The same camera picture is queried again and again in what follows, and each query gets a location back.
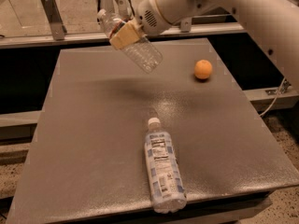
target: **clear bottle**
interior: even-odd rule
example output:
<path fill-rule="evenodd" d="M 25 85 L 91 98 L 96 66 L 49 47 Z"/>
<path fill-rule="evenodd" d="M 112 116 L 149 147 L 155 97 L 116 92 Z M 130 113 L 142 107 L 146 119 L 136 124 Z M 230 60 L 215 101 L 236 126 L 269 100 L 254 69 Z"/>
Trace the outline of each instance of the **clear bottle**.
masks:
<path fill-rule="evenodd" d="M 171 136 L 162 129 L 158 118 L 149 119 L 145 157 L 151 200 L 157 213 L 177 212 L 186 203 Z"/>
<path fill-rule="evenodd" d="M 111 39 L 127 22 L 119 14 L 108 13 L 101 9 L 98 19 L 106 36 Z M 163 56 L 145 36 L 135 43 L 121 49 L 133 62 L 138 64 L 146 73 L 153 71 L 161 63 Z"/>

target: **robotic arm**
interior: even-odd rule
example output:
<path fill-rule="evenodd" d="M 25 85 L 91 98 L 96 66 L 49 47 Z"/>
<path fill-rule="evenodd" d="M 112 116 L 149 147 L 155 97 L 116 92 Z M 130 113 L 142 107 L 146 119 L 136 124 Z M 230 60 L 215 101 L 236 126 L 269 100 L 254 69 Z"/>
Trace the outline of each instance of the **robotic arm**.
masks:
<path fill-rule="evenodd" d="M 288 0 L 144 0 L 135 19 L 157 35 L 211 4 L 229 11 L 278 70 L 299 91 L 299 3 Z"/>

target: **floor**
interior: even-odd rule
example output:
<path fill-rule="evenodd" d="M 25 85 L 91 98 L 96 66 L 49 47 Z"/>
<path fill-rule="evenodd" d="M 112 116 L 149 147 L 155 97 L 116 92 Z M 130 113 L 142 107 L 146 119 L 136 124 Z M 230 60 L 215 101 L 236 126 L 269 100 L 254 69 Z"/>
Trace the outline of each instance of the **floor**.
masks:
<path fill-rule="evenodd" d="M 96 0 L 56 0 L 56 2 L 68 33 L 99 31 L 99 26 L 94 20 Z M 50 34 L 50 27 L 39 0 L 0 0 L 0 18 L 0 35 L 6 37 Z M 295 134 L 292 127 L 288 125 L 285 112 L 270 112 L 263 120 L 293 165 L 299 170 L 299 135 Z M 8 153 L 10 148 L 11 146 L 6 146 L 6 150 L 2 151 Z M 13 196 L 22 167 L 22 162 L 0 164 L 1 200 Z M 299 188 L 278 190 L 271 194 L 270 198 L 273 204 L 269 208 L 254 218 L 240 222 L 242 224 L 299 223 Z M 0 202 L 0 214 L 6 217 L 7 211 L 7 207 Z M 0 216 L 0 224 L 5 223 L 4 217 Z"/>

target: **table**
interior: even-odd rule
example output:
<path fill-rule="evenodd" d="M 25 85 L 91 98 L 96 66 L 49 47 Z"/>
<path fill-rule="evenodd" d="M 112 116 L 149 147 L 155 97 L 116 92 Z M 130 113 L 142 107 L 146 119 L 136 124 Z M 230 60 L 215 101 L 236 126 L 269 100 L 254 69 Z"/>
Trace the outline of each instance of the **table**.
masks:
<path fill-rule="evenodd" d="M 265 208 L 269 192 L 299 185 L 206 39 L 154 45 L 164 61 L 150 75 L 112 47 L 61 51 L 7 223 L 216 223 L 248 217 L 242 210 Z M 193 76 L 201 59 L 213 64 L 206 82 Z M 153 109 L 172 134 L 187 192 L 174 215 L 150 204 L 143 145 Z"/>

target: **white cable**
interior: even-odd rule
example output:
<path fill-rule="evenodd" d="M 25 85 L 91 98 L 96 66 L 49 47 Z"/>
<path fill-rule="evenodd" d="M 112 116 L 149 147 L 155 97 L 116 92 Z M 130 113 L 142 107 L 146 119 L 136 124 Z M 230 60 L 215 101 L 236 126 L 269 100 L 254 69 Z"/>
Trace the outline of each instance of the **white cable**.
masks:
<path fill-rule="evenodd" d="M 283 79 L 282 79 L 281 84 L 280 84 L 280 86 L 279 86 L 279 88 L 278 88 L 278 90 L 277 90 L 277 95 L 275 96 L 275 98 L 274 98 L 274 100 L 272 101 L 272 103 L 270 104 L 270 106 L 268 106 L 268 107 L 265 109 L 265 111 L 264 111 L 262 114 L 260 114 L 260 117 L 264 116 L 264 115 L 270 110 L 270 108 L 273 106 L 274 102 L 277 100 L 277 98 L 278 98 L 279 95 L 280 95 L 280 91 L 281 91 L 281 88 L 282 88 L 283 83 L 284 83 L 285 80 L 286 80 L 286 78 L 283 78 Z"/>

